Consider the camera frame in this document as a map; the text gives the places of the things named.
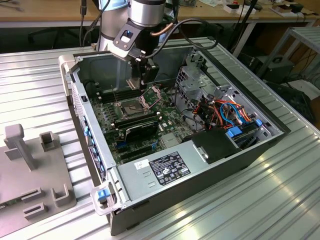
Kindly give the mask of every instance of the warning label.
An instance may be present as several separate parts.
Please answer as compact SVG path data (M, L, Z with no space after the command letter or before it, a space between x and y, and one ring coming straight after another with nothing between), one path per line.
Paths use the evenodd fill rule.
M177 151L149 161L149 165L163 186L191 173Z

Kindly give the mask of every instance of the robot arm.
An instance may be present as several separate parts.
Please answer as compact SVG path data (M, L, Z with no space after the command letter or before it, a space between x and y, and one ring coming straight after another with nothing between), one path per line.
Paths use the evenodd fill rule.
M204 20L189 18L177 23L178 0L172 0L174 20L164 21L166 0L99 0L102 11L98 41L98 51L110 51L114 56L130 61L132 78L139 78L142 88L144 84L153 82L159 67L153 62L155 56L166 44L169 36L186 22L201 22ZM170 31L161 46L160 35ZM218 42L209 47L202 47L191 42L184 34L184 38L197 48L211 49Z

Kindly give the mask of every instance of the table leg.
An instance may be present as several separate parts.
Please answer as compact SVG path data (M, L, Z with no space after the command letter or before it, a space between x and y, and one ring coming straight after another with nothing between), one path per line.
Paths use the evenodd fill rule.
M272 60L275 58L275 56L277 55L277 53L279 52L279 50L283 47L283 45L285 44L285 42L288 40L289 35L290 35L290 31L291 29L288 28L284 35L282 36L282 38L279 40L279 42L275 45L274 49L272 50L272 52L270 53L270 55L267 57L267 59L264 61L264 64L262 65L262 67L260 67L260 70L257 72L257 76L259 78L261 78L263 76L263 74L265 73L266 69L268 68L269 64L272 62Z
M245 28L245 31L242 35L242 37L240 38L239 42L237 43L237 45L235 46L235 50L233 52L233 56L235 56L236 58L239 56L242 48L244 47L244 45L246 44L251 32L253 31L254 27L255 27L256 23L255 22L251 22L248 24L248 26Z
M315 21L310 21L307 23L306 27L312 27L314 25ZM291 54L294 52L294 50L296 49L296 47L298 46L298 44L300 43L299 40L295 40L291 46L289 47L289 49L285 52L284 54L284 58L289 59L289 57L291 56Z

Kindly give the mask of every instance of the power cord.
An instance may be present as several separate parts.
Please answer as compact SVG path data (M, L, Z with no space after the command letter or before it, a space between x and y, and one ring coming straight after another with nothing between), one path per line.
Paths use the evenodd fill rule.
M108 1L106 2L105 6L101 9L99 15L98 15L98 16L96 17L96 19L90 24L89 30L86 31L86 33L85 33L85 35L84 35L84 37L83 37L83 41L82 41L82 46L83 46L83 47L85 46L85 41L86 41L87 35L95 29L95 27L96 27L97 24L98 24L99 19L100 19L101 16L102 16L102 13L106 10L106 8L108 7L109 3L110 3L110 0L108 0Z
M199 22L199 23L207 23L207 21L205 20L201 20L201 19L198 19L198 18L188 18L188 19L185 19L185 20L182 20L180 22L178 22L171 30L170 32L166 35L165 39L163 40L162 44L160 45L160 47L154 51L153 53L151 53L150 55L142 55L140 56L141 59L150 59L152 57L154 57L155 55L157 55L163 48L164 46L166 45L166 43L168 42L169 40L169 37L171 36L172 33L174 33L174 31L179 28L182 24L185 24L185 23L188 23L188 22ZM191 41L187 36L183 36L185 38L185 40L190 43L191 45L193 45L195 48L198 48L198 49L206 49L206 50L209 50L209 49L213 49L214 47L216 47L218 45L218 41L215 40L214 44L211 45L211 46L201 46L199 45L198 43L195 43L193 41Z
M82 36L82 28L84 26L85 15L87 14L87 0L81 0L80 14L81 14L81 23L80 23L80 32L79 32L79 45L80 47L82 47L81 36Z

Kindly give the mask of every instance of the aluminum workbench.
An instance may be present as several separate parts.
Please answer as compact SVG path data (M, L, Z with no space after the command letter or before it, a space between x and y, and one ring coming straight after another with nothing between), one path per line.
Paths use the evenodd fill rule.
M211 54L291 133L245 170L111 237L107 218L98 216L91 203L93 184L58 67L60 55L90 51L85 47L0 55L1 138L9 123L22 124L26 139L46 131L59 134L77 199L75 207L3 239L319 239L320 132L221 46ZM214 68L207 71L223 84Z

